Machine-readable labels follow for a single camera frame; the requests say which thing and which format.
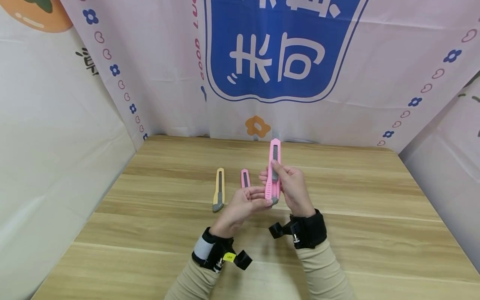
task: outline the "white backdrop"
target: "white backdrop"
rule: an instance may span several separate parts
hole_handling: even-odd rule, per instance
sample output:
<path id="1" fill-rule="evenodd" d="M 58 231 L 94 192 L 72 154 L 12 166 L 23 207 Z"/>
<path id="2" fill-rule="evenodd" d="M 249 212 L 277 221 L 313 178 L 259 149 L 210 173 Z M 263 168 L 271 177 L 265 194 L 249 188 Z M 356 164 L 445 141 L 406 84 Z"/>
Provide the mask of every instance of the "white backdrop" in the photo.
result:
<path id="1" fill-rule="evenodd" d="M 0 0 L 0 300 L 35 291 L 135 152 L 52 3 Z"/>
<path id="2" fill-rule="evenodd" d="M 462 89 L 401 158 L 480 270 L 480 80 Z"/>
<path id="3" fill-rule="evenodd" d="M 476 0 L 314 2 L 63 4 L 137 147 L 275 135 L 400 152 L 480 68 Z"/>

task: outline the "small pink utility knife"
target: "small pink utility knife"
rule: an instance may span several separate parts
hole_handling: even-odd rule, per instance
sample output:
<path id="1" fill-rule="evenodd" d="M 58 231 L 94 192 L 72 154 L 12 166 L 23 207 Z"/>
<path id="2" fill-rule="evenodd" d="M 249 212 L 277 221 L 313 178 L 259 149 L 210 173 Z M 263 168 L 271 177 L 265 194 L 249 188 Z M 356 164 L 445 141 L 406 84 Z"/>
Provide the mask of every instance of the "small pink utility knife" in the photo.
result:
<path id="1" fill-rule="evenodd" d="M 250 186 L 250 175 L 248 174 L 247 169 L 243 169 L 240 172 L 241 187 L 247 188 Z"/>
<path id="2" fill-rule="evenodd" d="M 270 142 L 270 154 L 268 155 L 268 175 L 267 175 L 267 184 L 265 185 L 265 199 L 272 199 L 273 204 L 278 203 L 280 199 L 280 178 L 278 177 L 277 172 L 272 169 L 272 160 L 280 160 L 280 140 L 273 139 Z"/>

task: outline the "wooden table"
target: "wooden table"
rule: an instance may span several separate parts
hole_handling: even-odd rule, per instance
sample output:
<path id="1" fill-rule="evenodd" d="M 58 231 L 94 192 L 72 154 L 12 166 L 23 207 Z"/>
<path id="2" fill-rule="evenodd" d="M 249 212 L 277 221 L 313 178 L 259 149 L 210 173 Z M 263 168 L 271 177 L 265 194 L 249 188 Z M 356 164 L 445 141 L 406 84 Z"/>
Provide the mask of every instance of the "wooden table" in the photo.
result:
<path id="1" fill-rule="evenodd" d="M 34 300 L 163 299 L 216 218 L 216 169 L 225 168 L 229 199 L 242 168 L 250 170 L 252 184 L 260 184 L 268 147 L 149 138 Z M 283 143 L 282 160 L 304 171 L 358 299 L 478 299 L 480 276 L 395 153 Z M 244 224 L 234 246 L 253 263 L 246 271 L 226 265 L 212 299 L 308 298 L 291 237 L 273 240 L 267 229 L 288 215 L 282 198 Z"/>

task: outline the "yellow label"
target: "yellow label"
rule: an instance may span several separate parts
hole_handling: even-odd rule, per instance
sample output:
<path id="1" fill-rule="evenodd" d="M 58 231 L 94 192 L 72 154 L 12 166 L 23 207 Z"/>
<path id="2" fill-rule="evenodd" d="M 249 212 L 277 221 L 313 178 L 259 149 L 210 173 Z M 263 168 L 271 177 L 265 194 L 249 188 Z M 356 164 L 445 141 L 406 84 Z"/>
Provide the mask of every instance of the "yellow label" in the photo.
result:
<path id="1" fill-rule="evenodd" d="M 233 260 L 235 259 L 235 257 L 237 257 L 236 254 L 233 254 L 233 253 L 231 253 L 231 252 L 227 252 L 227 253 L 225 253 L 225 255 L 223 256 L 223 260 L 232 263 Z"/>

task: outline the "left hand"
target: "left hand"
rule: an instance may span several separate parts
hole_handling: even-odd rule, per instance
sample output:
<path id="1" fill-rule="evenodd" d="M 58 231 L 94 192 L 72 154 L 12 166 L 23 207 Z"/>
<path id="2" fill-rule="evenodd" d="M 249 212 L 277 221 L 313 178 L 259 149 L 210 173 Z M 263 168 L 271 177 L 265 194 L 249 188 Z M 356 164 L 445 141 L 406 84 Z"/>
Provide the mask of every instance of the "left hand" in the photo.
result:
<path id="1" fill-rule="evenodd" d="M 250 186 L 238 189 L 222 214 L 210 228 L 212 235 L 229 239 L 252 214 L 272 208 L 272 200 L 265 199 L 265 187 Z"/>

